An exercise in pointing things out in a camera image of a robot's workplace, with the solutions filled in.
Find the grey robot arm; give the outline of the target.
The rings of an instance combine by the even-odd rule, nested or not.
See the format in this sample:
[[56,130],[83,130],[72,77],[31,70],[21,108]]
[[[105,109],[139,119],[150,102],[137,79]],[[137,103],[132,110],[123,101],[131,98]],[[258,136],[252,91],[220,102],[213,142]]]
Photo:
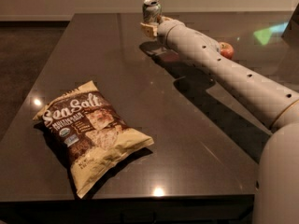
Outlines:
[[299,93],[224,57],[216,40],[160,17],[143,33],[214,78],[273,132],[260,158],[252,224],[298,224]]

